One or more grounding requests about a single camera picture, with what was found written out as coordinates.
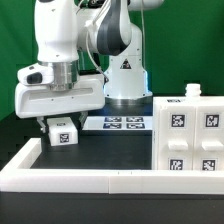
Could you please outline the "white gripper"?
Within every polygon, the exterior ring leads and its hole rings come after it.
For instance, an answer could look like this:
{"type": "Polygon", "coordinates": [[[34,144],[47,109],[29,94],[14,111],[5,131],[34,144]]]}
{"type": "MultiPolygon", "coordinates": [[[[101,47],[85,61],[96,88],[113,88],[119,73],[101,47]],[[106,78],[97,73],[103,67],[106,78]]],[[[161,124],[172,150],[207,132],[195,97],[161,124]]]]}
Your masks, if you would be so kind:
{"type": "Polygon", "coordinates": [[[79,129],[84,127],[90,110],[105,105],[104,77],[101,74],[81,76],[70,90],[52,91],[48,85],[25,86],[15,90],[15,112],[20,118],[37,117],[40,130],[46,133],[44,116],[81,112],[79,129]]]}

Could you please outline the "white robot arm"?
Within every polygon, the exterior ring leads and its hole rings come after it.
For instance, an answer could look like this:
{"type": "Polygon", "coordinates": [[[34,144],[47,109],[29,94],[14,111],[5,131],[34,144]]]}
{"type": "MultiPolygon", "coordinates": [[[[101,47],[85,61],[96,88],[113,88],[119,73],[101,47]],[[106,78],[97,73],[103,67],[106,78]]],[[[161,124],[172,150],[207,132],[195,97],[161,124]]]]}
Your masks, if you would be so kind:
{"type": "Polygon", "coordinates": [[[104,0],[83,8],[74,0],[36,0],[37,62],[17,72],[15,113],[39,123],[51,115],[100,109],[109,78],[78,73],[80,51],[117,56],[131,43],[131,11],[151,10],[164,0],[104,0]]]}

